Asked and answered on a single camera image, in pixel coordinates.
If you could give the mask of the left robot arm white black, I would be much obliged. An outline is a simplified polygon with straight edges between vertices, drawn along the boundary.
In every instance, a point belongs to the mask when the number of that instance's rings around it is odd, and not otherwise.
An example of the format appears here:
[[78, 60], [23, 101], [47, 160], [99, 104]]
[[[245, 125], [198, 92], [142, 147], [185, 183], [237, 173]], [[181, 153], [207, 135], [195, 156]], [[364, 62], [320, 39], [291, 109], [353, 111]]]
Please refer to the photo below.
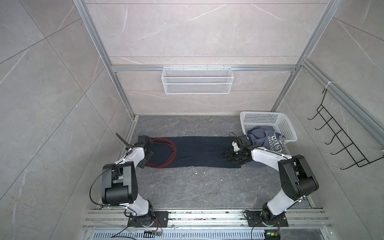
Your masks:
[[119, 134], [116, 136], [126, 145], [126, 154], [102, 170], [102, 205], [122, 207], [135, 218], [136, 223], [150, 227], [155, 221], [153, 206], [150, 201], [139, 195], [136, 168], [143, 169], [153, 155], [152, 139], [139, 136], [138, 142], [129, 144]]

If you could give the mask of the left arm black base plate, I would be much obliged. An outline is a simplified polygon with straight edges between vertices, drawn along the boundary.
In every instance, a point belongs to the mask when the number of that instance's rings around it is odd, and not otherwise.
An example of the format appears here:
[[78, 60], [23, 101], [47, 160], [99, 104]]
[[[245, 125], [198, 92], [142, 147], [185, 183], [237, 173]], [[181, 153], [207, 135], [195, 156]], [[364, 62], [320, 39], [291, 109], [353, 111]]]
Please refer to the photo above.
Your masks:
[[169, 220], [169, 212], [155, 211], [149, 212], [143, 216], [132, 216], [128, 222], [129, 227], [144, 227], [144, 228], [160, 228], [167, 227]]

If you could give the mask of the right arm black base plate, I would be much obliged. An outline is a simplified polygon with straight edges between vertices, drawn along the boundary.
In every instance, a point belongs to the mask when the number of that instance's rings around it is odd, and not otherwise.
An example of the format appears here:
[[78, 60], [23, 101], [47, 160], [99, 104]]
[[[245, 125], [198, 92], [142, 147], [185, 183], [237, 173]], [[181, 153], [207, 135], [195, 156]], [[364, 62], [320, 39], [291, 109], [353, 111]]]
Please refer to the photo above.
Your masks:
[[248, 221], [249, 227], [288, 227], [288, 221], [285, 214], [278, 216], [272, 215], [266, 211], [250, 211], [243, 212], [245, 219]]

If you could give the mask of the grey-blue printed tank top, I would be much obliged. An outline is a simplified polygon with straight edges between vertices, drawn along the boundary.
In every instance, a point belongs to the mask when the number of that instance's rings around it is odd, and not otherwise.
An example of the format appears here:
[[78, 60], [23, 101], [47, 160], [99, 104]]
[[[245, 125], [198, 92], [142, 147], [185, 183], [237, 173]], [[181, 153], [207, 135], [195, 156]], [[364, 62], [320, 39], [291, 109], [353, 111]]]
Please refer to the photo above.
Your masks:
[[285, 147], [285, 137], [276, 132], [273, 127], [255, 127], [246, 133], [252, 146], [262, 147], [265, 150], [252, 150], [251, 155], [254, 166], [261, 167], [262, 164], [278, 170], [278, 161], [283, 158], [281, 155], [287, 155]]

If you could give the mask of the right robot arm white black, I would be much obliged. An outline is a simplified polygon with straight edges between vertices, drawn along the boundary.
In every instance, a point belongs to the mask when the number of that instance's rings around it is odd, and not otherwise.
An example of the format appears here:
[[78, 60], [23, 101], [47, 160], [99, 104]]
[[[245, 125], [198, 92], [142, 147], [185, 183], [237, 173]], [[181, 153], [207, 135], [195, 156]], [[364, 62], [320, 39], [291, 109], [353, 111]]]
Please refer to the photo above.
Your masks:
[[260, 222], [272, 227], [285, 212], [303, 197], [319, 189], [319, 183], [302, 155], [284, 155], [264, 147], [248, 147], [243, 150], [228, 150], [223, 158], [236, 164], [261, 163], [279, 172], [281, 190], [263, 205]]

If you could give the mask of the navy tank top red trim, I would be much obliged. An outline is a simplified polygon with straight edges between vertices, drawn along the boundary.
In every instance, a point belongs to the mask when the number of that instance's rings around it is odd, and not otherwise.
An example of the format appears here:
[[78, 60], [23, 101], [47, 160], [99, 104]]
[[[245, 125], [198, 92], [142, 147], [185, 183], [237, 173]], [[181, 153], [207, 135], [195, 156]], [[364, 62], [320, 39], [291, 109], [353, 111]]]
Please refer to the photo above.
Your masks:
[[210, 167], [239, 169], [241, 166], [223, 155], [232, 146], [230, 137], [169, 137], [153, 138], [153, 155], [146, 167], [155, 169]]

